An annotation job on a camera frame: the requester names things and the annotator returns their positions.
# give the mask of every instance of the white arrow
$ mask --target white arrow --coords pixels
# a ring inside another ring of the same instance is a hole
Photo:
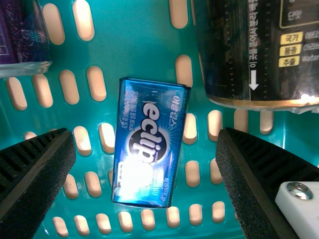
[[[249,84],[249,87],[254,91],[259,85],[256,84],[257,81],[257,71],[252,70],[250,72],[250,79],[251,79],[251,84]]]

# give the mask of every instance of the purple can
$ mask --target purple can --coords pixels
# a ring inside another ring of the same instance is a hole
[[[0,78],[42,74],[51,65],[37,0],[0,0]]]

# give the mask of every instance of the black can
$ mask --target black can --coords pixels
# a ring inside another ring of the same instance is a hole
[[[194,0],[207,96],[253,109],[319,104],[318,0]]]

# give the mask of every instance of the metal screw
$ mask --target metal screw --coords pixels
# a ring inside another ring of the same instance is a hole
[[[291,182],[287,184],[288,192],[296,198],[301,200],[311,200],[314,194],[305,184],[298,182]]]

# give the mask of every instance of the blue mint tin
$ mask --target blue mint tin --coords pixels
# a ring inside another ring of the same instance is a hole
[[[0,1],[0,78],[41,74],[51,65],[37,0]]]
[[[169,207],[190,88],[120,80],[112,201]]]

